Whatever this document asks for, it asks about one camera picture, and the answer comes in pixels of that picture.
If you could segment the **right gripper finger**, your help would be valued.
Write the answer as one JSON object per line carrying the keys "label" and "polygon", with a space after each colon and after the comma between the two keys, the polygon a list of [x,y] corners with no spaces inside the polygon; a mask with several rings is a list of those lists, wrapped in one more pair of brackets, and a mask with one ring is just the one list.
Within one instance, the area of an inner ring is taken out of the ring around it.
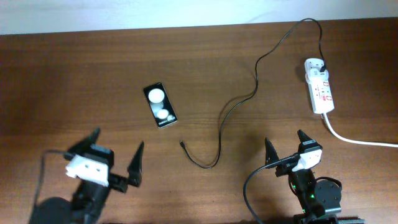
{"label": "right gripper finger", "polygon": [[301,129],[299,129],[297,131],[297,134],[298,134],[298,138],[300,140],[300,145],[301,146],[317,146],[318,145],[316,140],[310,138]]}
{"label": "right gripper finger", "polygon": [[270,142],[268,138],[265,138],[265,148],[266,148],[266,161],[265,165],[268,168],[272,168],[276,166],[276,163],[279,161],[279,157],[277,155],[277,152]]}

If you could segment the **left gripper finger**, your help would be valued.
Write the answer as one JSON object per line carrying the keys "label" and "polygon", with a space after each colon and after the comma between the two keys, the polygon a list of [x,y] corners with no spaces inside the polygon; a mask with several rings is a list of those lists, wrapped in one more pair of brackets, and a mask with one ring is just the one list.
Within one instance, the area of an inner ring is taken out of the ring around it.
{"label": "left gripper finger", "polygon": [[142,156],[144,152],[144,141],[142,141],[127,168],[128,184],[139,187],[142,182]]}
{"label": "left gripper finger", "polygon": [[86,151],[92,144],[95,144],[100,135],[100,128],[96,128],[93,130],[91,134],[89,134],[86,138],[74,144],[72,147],[68,149],[68,152],[84,152]]}

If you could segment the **black flip smartphone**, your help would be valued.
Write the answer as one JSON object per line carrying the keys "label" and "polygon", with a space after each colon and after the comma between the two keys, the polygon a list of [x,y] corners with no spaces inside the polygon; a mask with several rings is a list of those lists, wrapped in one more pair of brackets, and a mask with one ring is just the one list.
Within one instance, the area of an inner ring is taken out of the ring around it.
{"label": "black flip smartphone", "polygon": [[177,114],[161,82],[145,87],[143,92],[158,128],[170,126],[178,121]]}

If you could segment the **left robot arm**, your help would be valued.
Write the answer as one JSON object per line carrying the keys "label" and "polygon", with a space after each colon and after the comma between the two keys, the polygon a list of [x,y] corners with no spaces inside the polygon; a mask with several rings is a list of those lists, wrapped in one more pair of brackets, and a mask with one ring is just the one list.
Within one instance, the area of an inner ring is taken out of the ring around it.
{"label": "left robot arm", "polygon": [[[128,176],[111,172],[114,166],[114,151],[97,145],[100,128],[78,141],[66,151],[49,149],[40,157],[39,179],[34,194],[30,223],[96,223],[112,190],[125,194],[129,186],[139,187],[142,182],[142,157],[144,142],[141,142],[127,167]],[[61,154],[68,161],[66,175],[80,179],[72,199],[50,197],[38,202],[44,183],[45,157]]]}

